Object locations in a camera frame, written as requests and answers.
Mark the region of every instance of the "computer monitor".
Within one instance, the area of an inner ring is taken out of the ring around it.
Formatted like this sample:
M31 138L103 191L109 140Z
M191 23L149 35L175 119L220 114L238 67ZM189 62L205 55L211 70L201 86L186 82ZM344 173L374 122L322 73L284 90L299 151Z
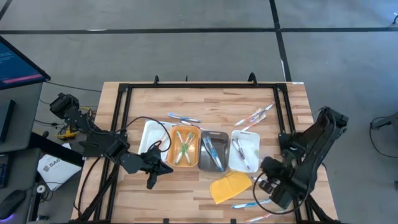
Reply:
M0 36L0 90L50 79L41 68Z

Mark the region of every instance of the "black mouse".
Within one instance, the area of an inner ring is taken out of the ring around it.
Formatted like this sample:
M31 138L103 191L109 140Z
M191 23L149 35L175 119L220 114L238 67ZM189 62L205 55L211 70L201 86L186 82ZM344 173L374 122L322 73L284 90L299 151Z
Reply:
M23 190L11 192L11 194L0 203L0 220L5 220L10 217L25 200L25 197L26 193Z

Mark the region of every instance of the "plastic container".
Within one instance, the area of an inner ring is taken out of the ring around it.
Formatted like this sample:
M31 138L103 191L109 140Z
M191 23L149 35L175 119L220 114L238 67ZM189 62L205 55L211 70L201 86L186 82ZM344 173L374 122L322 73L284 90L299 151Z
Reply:
M202 131L200 134L201 139L205 136L209 136L211 144L216 149L217 155L220 159L222 171L218 170L215 162L211 158L210 154L205 148L203 141L200 141L199 151L199 169L209 172L224 172L228 168L228 156L229 156L229 136L227 133L218 131Z
M243 154L248 161L250 170L239 156L238 150L235 149L232 139L238 138L241 143ZM235 130L232 132L231 140L229 142L229 168L231 170L240 172L257 172L259 169L259 149L260 149L260 135L247 131Z
M182 143L180 138L177 135L177 131L180 132L182 140L185 141L188 137L188 134L192 132L195 137L193 138L191 144L188 147L187 154L190 158L190 163L188 163L185 156L182 156L178 164L174 163L175 158L179 155ZM167 156L167 162L174 167L194 167L198 164L198 147L200 140L200 132L199 129L194 126L175 126L171 131L172 137L172 146L169 150L169 154Z
M171 137L172 124L170 124L168 122L162 122L162 124L167 129L167 131L169 132L170 137ZM162 138L164 138L165 140L162 142L159 149L166 150L170 144L170 139L169 139L169 137L167 137L167 134L164 131L164 128L160 124L158 124L156 121L147 121L144 126L144 132L142 134L141 143L140 143L139 149L138 149L138 154L147 152L150 145L152 145L154 142L156 142L158 140L162 140ZM168 151L162 152L160 154L163 161L167 160L167 153L168 153Z

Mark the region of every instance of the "white tray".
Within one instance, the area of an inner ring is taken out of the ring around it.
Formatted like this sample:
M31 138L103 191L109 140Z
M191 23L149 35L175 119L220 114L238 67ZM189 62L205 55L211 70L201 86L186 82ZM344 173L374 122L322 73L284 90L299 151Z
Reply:
M248 161L250 170L244 165L239 157L238 151L235 149L232 139L238 138L243 148L243 154ZM231 142L229 144L229 168L240 172L257 172L259 169L259 148L260 135L248 131L235 130L231 134Z
M169 122L161 122L167 131L170 134L172 129L172 124ZM147 121L144 126L144 132L142 133L141 143L139 145L138 154L143 152L147 152L150 145L154 142L161 140L162 136L164 135L165 131L164 128L155 121ZM165 150L170 144L170 139L166 137L166 140L162 142L159 149ZM161 157L163 161L167 160L167 151L161 153Z

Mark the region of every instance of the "wooden table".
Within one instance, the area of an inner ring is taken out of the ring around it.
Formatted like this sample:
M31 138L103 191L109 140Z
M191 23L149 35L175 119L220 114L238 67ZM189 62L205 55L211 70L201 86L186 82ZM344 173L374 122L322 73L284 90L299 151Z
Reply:
M118 82L104 84L95 120L101 129L109 130L111 127L118 86ZM296 130L304 131L313 123L305 87L302 83L287 83L287 88ZM280 93L280 99L286 130L289 130L282 93ZM237 129L233 125L235 122L273 101L272 89L268 88L141 88L133 90L128 121L137 116L150 116L161 121L177 122L167 116L168 112L174 112L201 120L200 126L205 129L224 131L230 135ZM123 104L120 109L120 118L123 113ZM131 152L138 150L144 122L144 120L137 120L127 129ZM260 157L272 156L280 159L277 140L280 129L275 106L267 112L267 118L264 121L249 131L258 133L261 137ZM94 159L89 159L85 162L78 192L93 161ZM88 206L98 191L102 169L103 159L97 163L88 178L83 192L83 208ZM214 203L209 186L226 173L203 172L198 167L175 168L174 173L158 177L155 187L147 190L148 175L142 172L127 174L123 168L120 168L112 223L162 223L164 218L169 218L171 223L229 223L232 218L236 218L238 223L242 223L248 218L266 214L259 207L234 210L231 208L234 204L254 201L252 187L231 200L219 205ZM267 194L261 189L257 189L256 192L259 199L267 198ZM312 196L326 214L337 218L326 171L322 166L318 170L318 181ZM101 218L105 216L107 201L108 196L105 195ZM274 204L266 206L275 211L279 210L279 207ZM305 218L304 207L301 211ZM76 217L77 211L74 210L72 218ZM295 223L295 217L293 213L272 215L260 223Z

